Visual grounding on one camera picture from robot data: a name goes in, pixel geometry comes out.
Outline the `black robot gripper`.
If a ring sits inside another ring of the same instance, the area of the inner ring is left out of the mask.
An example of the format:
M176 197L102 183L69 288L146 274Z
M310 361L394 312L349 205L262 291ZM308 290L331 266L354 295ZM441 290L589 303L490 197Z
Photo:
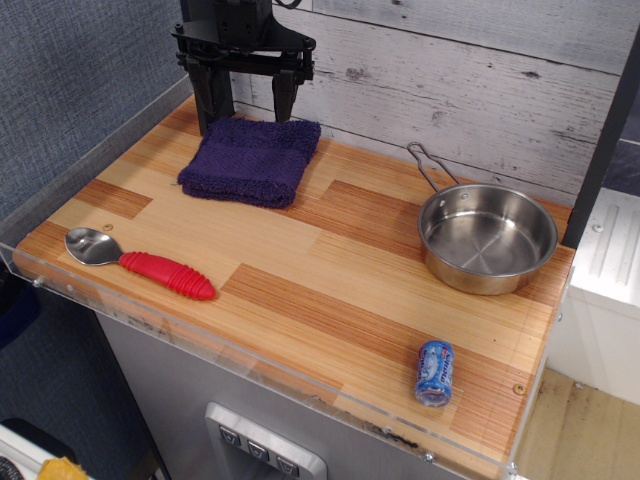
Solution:
M275 120L288 121L298 82L313 79L316 41L281 25L271 1L183 1L181 10L171 35L200 115L224 114L229 71L273 76Z

